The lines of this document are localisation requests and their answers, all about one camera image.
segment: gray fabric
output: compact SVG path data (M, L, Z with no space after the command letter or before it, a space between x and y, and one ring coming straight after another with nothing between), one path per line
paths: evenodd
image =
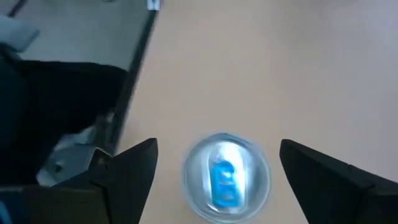
M39 34L39 30L23 22L0 16L0 45L23 52Z

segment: beige table surface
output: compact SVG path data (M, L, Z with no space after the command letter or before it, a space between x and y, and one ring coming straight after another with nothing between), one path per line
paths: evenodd
M262 146L272 192L254 223L306 223L279 160L290 138L398 180L398 1L166 0L119 145L159 140L141 223L206 223L180 168L203 136Z

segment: blue label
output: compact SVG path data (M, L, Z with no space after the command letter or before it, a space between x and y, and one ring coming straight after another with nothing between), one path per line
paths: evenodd
M213 204L223 208L239 206L239 192L234 172L234 166L228 161L221 161L211 168Z

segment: table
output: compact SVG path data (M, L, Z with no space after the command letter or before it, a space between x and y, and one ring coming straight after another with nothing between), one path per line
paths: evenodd
M206 223L180 168L202 137L257 142L272 190L255 223L306 223L279 159L293 139L397 181L395 1L174 0L161 9L119 151L149 137L159 160L141 223Z

